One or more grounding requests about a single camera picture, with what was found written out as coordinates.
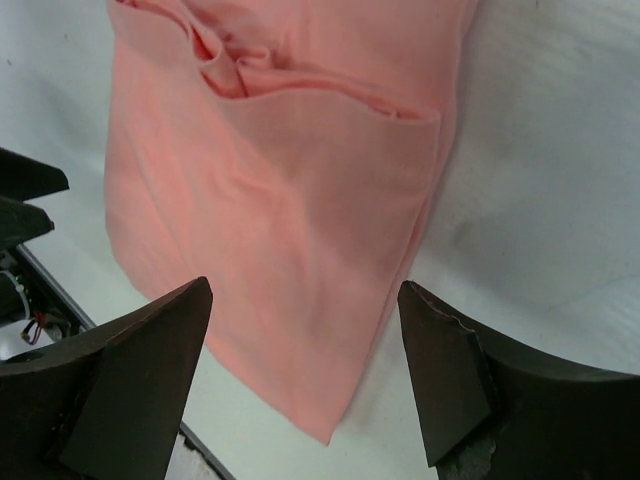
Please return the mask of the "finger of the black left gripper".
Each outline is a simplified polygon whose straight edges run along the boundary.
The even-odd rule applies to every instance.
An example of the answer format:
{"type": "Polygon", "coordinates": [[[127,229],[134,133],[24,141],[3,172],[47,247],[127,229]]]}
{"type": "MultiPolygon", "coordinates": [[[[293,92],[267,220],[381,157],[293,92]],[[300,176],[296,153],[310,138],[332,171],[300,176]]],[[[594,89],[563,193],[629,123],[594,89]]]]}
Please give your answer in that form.
{"type": "Polygon", "coordinates": [[[49,233],[54,223],[39,207],[2,197],[0,228],[1,249],[6,250],[49,233]]]}
{"type": "Polygon", "coordinates": [[[2,148],[1,195],[27,201],[69,189],[62,170],[2,148]]]}

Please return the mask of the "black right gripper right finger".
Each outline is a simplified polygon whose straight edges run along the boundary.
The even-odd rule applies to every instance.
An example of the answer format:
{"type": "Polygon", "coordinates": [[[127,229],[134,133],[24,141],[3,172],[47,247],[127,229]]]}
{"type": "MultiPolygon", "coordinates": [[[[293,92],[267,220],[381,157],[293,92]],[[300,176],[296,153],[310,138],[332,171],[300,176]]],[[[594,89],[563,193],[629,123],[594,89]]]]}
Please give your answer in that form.
{"type": "Polygon", "coordinates": [[[639,379],[542,352],[419,284],[397,297],[426,460],[442,479],[635,479],[639,379]]]}

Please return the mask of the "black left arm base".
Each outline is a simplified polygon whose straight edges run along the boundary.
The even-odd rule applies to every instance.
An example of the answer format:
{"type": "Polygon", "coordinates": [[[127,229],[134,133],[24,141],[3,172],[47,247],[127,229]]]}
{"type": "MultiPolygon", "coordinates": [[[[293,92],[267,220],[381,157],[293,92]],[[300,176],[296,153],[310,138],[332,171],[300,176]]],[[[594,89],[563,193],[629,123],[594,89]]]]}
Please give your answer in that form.
{"type": "Polygon", "coordinates": [[[1,360],[74,337],[95,323],[24,246],[1,252],[1,360]]]}

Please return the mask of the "salmon pink t shirt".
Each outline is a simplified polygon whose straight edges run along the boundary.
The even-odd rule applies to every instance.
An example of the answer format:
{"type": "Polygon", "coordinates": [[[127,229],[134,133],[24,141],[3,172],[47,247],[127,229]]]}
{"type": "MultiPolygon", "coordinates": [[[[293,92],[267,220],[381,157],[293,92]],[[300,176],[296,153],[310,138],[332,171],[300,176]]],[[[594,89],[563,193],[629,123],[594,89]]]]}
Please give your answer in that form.
{"type": "Polygon", "coordinates": [[[206,343],[328,443],[420,244],[472,1],[111,1],[117,262],[195,276],[206,343]]]}

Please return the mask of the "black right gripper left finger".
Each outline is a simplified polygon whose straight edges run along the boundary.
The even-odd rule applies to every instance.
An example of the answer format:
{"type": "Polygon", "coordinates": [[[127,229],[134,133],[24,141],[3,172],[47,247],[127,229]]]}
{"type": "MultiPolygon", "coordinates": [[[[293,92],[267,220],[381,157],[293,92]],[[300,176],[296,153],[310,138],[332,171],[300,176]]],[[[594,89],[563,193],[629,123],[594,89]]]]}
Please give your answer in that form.
{"type": "Polygon", "coordinates": [[[2,478],[164,478],[212,303],[199,277],[2,362],[2,478]]]}

